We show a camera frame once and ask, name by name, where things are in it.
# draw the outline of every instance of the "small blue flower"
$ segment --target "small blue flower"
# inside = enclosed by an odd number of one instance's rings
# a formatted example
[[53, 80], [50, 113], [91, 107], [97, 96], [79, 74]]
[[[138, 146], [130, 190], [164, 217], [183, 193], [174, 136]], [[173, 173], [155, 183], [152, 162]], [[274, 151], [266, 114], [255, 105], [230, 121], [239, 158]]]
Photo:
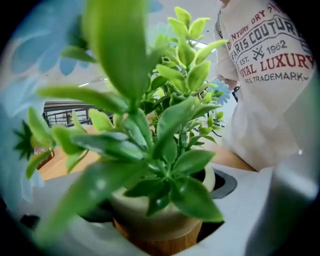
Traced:
[[230, 94], [231, 92], [229, 91], [229, 85], [225, 84], [224, 81], [221, 81], [219, 79], [214, 79], [212, 81], [210, 81], [210, 83], [215, 84], [217, 86], [210, 86], [207, 88], [207, 91], [211, 91], [211, 90], [217, 90], [219, 92], [223, 92], [223, 94], [218, 97], [218, 100], [216, 101], [219, 105], [223, 105], [225, 103], [228, 102], [228, 100], [230, 100]]
[[14, 130], [22, 130], [28, 108], [32, 106], [40, 114], [44, 111], [45, 101], [35, 96], [36, 82], [34, 77], [22, 77], [0, 91], [0, 193], [11, 211], [17, 210], [22, 199], [32, 202], [33, 187], [44, 185], [38, 171], [27, 179], [28, 161], [14, 150], [19, 141]]
[[[60, 56], [68, 45], [67, 32], [84, 6], [85, 0], [44, 0], [38, 4], [13, 35], [19, 42], [12, 55], [12, 73], [24, 73], [35, 64], [39, 72], [45, 73], [58, 63], [65, 76], [71, 74], [77, 64], [87, 68], [89, 62]], [[149, 1], [148, 12], [161, 9], [157, 0]]]

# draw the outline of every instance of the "white flower pot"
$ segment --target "white flower pot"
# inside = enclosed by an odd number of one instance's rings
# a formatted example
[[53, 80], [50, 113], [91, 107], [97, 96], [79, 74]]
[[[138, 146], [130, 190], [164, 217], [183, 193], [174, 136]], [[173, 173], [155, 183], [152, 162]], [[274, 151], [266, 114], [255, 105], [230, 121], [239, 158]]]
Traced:
[[[211, 192], [216, 178], [214, 170], [208, 165], [204, 168], [205, 177], [202, 184]], [[113, 193], [110, 204], [113, 216], [129, 234], [147, 240], [171, 240], [185, 236], [201, 221], [182, 214], [173, 203], [146, 217], [148, 197], [126, 197], [124, 187]]]

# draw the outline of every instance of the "artificial plant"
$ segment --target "artificial plant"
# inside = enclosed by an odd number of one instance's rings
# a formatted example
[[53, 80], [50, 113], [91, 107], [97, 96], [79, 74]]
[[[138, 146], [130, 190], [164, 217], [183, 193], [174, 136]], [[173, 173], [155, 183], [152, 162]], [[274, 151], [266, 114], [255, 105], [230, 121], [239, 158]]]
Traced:
[[[63, 51], [64, 56], [69, 51], [69, 57], [84, 60], [88, 47], [93, 53], [88, 61], [101, 66], [116, 91], [101, 93], [75, 85], [52, 85], [37, 91], [42, 97], [72, 98], [114, 113], [113, 124], [106, 114], [91, 109], [89, 115], [98, 134], [88, 134], [75, 114], [74, 128], [54, 125], [50, 129], [29, 109], [28, 125], [36, 143], [47, 148], [59, 144], [68, 155], [68, 172], [88, 151], [100, 155], [83, 170], [48, 219], [40, 222], [35, 234], [41, 242], [120, 187], [128, 188], [127, 197], [149, 198], [147, 216], [172, 202], [187, 216], [206, 222], [223, 220], [206, 188], [192, 177], [214, 156], [192, 147], [201, 137], [213, 140], [208, 135], [215, 126], [212, 115], [198, 136], [192, 128], [199, 125], [197, 118], [219, 107], [210, 103], [216, 94], [208, 92], [199, 98], [199, 92], [210, 69], [206, 57], [226, 41], [196, 51], [193, 41], [201, 38], [208, 19], [192, 22], [187, 11], [176, 7], [178, 19], [169, 18], [169, 23], [177, 38], [160, 36], [147, 48], [144, 9], [143, 0], [88, 0], [79, 35], [85, 48], [73, 45]], [[168, 39], [177, 45], [170, 46]], [[149, 113], [154, 113], [151, 124]], [[41, 159], [39, 155], [30, 159], [28, 177]]]

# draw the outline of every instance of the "wooden pot base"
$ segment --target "wooden pot base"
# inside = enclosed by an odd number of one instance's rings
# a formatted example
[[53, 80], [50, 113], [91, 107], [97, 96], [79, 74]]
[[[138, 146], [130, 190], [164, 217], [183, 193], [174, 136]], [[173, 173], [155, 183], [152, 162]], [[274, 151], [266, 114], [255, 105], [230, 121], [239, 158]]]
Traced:
[[144, 240], [128, 234], [121, 225], [113, 219], [115, 228], [135, 246], [151, 256], [171, 256], [177, 254], [197, 243], [202, 221], [189, 233], [180, 238], [164, 241]]

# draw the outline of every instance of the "white t-shirt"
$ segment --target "white t-shirt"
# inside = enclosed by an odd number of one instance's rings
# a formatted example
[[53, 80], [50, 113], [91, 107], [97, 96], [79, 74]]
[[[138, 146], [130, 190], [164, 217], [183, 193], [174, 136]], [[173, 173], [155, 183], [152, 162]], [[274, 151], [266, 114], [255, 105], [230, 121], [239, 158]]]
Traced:
[[217, 49], [217, 74], [240, 82], [224, 144], [260, 171], [299, 150], [283, 114], [316, 63], [295, 24], [270, 0], [231, 0], [214, 28], [214, 39], [222, 38], [228, 43]]

